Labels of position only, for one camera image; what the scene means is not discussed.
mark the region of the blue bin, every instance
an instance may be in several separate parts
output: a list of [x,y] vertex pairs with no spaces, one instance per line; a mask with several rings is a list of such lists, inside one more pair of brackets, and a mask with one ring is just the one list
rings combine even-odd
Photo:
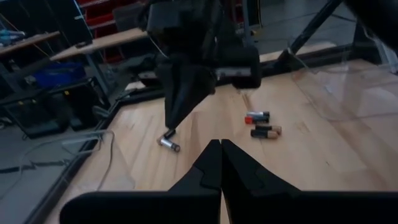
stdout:
[[86,76],[81,63],[54,63],[33,74],[40,87],[66,85]]

